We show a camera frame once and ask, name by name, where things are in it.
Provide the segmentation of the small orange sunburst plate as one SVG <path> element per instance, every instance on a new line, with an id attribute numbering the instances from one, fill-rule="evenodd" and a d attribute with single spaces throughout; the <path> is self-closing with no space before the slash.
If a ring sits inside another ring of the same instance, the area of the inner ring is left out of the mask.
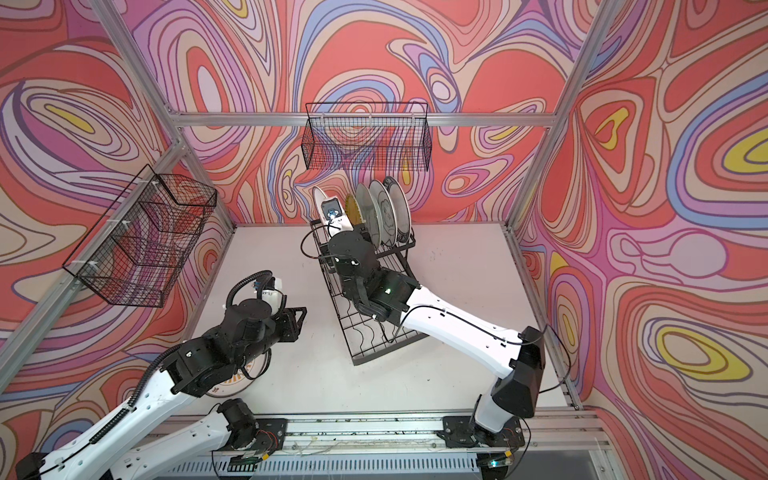
<path id="1" fill-rule="evenodd" d="M 336 197 L 329 197 L 320 187 L 312 188 L 312 196 L 321 222 L 330 227 L 339 216 L 339 203 Z"/>

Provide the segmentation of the green rimmed white plate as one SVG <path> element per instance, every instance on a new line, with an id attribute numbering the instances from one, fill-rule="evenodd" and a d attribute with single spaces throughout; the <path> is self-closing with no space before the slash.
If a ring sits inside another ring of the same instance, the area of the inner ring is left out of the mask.
<path id="1" fill-rule="evenodd" d="M 392 176 L 387 176 L 384 179 L 384 186 L 390 196 L 393 213 L 396 217 L 397 243 L 407 244 L 411 233 L 411 212 L 405 193 L 398 181 Z"/>

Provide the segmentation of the pale green flower plate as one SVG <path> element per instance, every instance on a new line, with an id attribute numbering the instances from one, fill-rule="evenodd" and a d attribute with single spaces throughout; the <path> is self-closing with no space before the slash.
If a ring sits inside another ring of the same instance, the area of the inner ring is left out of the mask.
<path id="1" fill-rule="evenodd" d="M 381 245 L 380 211 L 370 190 L 362 183 L 355 190 L 355 199 L 360 210 L 365 227 L 375 248 Z"/>

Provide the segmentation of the large orange sunburst plate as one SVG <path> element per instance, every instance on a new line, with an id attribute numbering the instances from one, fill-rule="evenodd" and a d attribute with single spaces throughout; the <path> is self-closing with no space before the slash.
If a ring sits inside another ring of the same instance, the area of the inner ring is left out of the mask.
<path id="1" fill-rule="evenodd" d="M 238 370 L 229 380 L 213 387 L 207 393 L 207 396 L 211 398 L 227 398 L 241 393 L 268 371 L 271 360 L 272 351 L 267 350 L 257 359 L 247 363 L 245 369 Z"/>

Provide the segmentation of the yellow green woven bamboo tray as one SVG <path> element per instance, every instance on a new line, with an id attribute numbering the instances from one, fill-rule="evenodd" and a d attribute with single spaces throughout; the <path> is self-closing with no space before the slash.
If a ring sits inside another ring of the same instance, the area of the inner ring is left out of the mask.
<path id="1" fill-rule="evenodd" d="M 364 224 L 364 219 L 354 194 L 348 194 L 345 197 L 345 213 L 353 227 Z"/>

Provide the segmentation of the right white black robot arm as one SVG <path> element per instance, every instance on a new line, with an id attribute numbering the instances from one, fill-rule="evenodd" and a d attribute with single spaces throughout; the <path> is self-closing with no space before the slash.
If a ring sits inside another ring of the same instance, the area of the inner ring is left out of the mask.
<path id="1" fill-rule="evenodd" d="M 382 266 L 355 230 L 333 234 L 323 253 L 358 312 L 435 338 L 495 375 L 471 417 L 477 430 L 496 435 L 514 418 L 535 416 L 546 366 L 542 331 L 505 328 L 450 304 L 415 278 Z"/>

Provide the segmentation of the white plate with clover emblem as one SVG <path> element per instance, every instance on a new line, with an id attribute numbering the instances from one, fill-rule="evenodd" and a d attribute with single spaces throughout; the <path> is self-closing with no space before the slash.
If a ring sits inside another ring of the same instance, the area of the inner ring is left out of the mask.
<path id="1" fill-rule="evenodd" d="M 389 193 L 378 180 L 371 181 L 369 191 L 380 213 L 379 231 L 381 244 L 386 247 L 394 247 L 397 239 L 397 225 Z"/>

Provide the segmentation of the black metal dish rack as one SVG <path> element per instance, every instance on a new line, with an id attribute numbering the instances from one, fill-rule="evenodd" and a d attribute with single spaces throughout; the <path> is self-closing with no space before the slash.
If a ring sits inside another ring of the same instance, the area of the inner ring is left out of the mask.
<path id="1" fill-rule="evenodd" d="M 361 366 L 426 337 L 405 327 L 400 315 L 416 276 L 408 262 L 416 246 L 410 233 L 405 244 L 373 248 L 368 232 L 358 226 L 335 237 L 319 219 L 308 236 L 319 262 L 352 364 Z"/>

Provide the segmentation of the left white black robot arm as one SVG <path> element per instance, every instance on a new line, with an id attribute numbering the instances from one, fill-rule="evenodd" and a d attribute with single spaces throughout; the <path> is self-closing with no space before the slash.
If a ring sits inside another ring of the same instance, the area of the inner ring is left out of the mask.
<path id="1" fill-rule="evenodd" d="M 277 343 L 298 339 L 307 310 L 272 307 L 261 299 L 229 304 L 223 322 L 163 352 L 128 400 L 76 439 L 49 453 L 33 452 L 15 467 L 19 479 L 153 479 L 203 452 L 222 447 L 280 448 L 245 402 L 231 398 L 201 420 L 163 438 L 144 438 L 176 411 L 230 380 Z"/>

